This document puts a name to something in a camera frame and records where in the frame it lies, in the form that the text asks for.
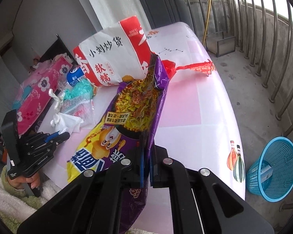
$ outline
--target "person's arm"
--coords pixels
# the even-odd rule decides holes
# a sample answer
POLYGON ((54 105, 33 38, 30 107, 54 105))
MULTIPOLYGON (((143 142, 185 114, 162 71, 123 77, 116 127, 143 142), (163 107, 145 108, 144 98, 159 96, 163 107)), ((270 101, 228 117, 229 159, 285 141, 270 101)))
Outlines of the person's arm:
POLYGON ((25 178, 23 176, 19 176, 13 180, 11 180, 7 176, 6 166, 3 167, 1 172, 1 181, 4 189, 11 195, 16 196, 18 198, 23 198, 26 196, 26 191, 23 189, 23 183, 31 183, 30 187, 35 188, 40 185, 40 176, 39 173, 35 173, 30 178, 25 178))

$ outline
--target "pink and white tablecloth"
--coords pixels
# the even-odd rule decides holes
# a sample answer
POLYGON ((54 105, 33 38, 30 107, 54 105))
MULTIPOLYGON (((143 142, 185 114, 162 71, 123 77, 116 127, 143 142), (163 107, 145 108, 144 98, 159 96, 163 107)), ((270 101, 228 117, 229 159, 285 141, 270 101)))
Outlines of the pink and white tablecloth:
MULTIPOLYGON (((175 23, 147 34, 151 50, 162 60, 176 63, 176 67, 206 62, 210 59, 204 47, 185 23, 175 23)), ((102 117, 117 87, 99 88, 94 97, 96 122, 102 117)), ((40 126, 40 131, 52 133, 50 121, 53 108, 40 126)), ((89 132, 82 129, 55 151, 55 158, 44 172, 60 187, 67 184, 66 161, 89 132)), ((234 147, 243 150, 236 118, 226 89, 218 75, 191 70, 177 71, 169 83, 165 105, 155 135, 155 144, 165 147, 170 157, 186 168, 209 168, 241 198, 245 198, 245 181, 236 181, 227 160, 234 147)), ((147 204, 133 227, 159 234, 173 233, 168 188, 149 187, 147 204)))

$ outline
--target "pink floral fabric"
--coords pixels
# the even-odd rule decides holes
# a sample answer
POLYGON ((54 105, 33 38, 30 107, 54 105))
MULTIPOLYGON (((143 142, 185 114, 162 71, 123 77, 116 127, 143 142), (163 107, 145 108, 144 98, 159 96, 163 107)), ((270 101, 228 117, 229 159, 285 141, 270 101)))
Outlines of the pink floral fabric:
POLYGON ((35 73, 32 80, 39 78, 32 84, 32 91, 25 99, 24 103, 17 112, 18 133, 23 135, 40 116, 47 103, 50 101, 49 89, 56 91, 57 81, 63 74, 67 74, 72 64, 65 58, 61 57, 56 62, 50 65, 49 68, 35 73))

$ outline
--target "trash can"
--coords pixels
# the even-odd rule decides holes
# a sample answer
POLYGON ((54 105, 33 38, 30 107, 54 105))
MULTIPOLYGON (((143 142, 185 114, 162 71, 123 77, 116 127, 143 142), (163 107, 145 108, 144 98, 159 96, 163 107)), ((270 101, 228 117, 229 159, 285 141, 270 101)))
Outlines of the trash can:
POLYGON ((282 200, 293 187, 293 143, 285 137, 271 140, 247 172, 247 188, 267 201, 282 200))

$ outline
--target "green cuff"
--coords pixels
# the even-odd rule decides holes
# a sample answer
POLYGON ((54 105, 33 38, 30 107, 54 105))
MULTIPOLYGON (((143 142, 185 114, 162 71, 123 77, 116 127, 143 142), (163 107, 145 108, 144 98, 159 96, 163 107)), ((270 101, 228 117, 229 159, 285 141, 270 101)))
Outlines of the green cuff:
POLYGON ((18 197, 18 198, 23 198, 23 197, 26 197, 26 192, 24 189, 15 189, 13 186, 11 186, 7 179, 6 179, 6 173, 7 173, 7 170, 6 170, 6 166, 3 167, 2 169, 2 172, 1 172, 1 180, 2 180, 2 184, 3 184, 3 187, 4 187, 4 190, 6 190, 10 195, 13 195, 15 197, 18 197))

